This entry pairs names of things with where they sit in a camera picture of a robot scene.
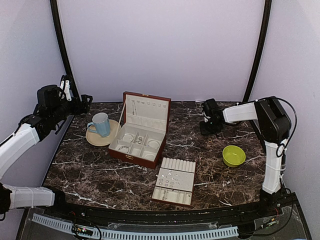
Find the beige jewelry tray insert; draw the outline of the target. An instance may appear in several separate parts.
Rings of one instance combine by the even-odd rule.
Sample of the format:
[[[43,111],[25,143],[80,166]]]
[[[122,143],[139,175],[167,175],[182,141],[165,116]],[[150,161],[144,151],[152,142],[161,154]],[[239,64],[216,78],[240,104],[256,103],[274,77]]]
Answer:
[[[197,163],[163,158],[151,199],[173,205],[190,206]]]

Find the brown leather jewelry box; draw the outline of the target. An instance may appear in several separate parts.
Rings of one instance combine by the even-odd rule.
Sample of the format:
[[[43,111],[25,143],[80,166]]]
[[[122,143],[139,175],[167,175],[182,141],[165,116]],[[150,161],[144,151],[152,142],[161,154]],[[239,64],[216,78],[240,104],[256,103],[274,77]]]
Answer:
[[[125,91],[123,126],[108,147],[112,158],[155,169],[162,156],[169,128],[171,99]],[[159,148],[147,146],[149,140]]]

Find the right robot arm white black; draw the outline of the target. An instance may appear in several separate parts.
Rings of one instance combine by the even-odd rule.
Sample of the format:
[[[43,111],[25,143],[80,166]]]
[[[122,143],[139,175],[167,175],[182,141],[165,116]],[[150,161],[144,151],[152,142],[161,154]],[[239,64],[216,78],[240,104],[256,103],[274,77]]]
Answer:
[[[238,122],[257,121],[266,152],[265,176],[262,190],[272,195],[282,187],[286,169],[286,151],[296,130],[298,117],[294,107],[276,96],[239,103],[220,108],[211,98],[201,104],[204,120],[200,131],[204,136],[220,133],[224,125]]]

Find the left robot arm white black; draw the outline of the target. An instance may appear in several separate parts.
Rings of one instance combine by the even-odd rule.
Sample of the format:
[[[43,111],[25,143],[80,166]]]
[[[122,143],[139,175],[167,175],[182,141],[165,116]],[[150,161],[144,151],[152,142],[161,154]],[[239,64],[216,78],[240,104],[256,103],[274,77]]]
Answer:
[[[43,141],[52,131],[59,133],[69,116],[85,114],[93,101],[91,95],[70,95],[66,83],[62,87],[47,85],[37,91],[34,112],[22,118],[17,129],[0,144],[0,175],[30,148]],[[18,208],[50,207],[60,218],[67,218],[70,206],[55,199],[57,192],[47,187],[0,185],[0,214]]]

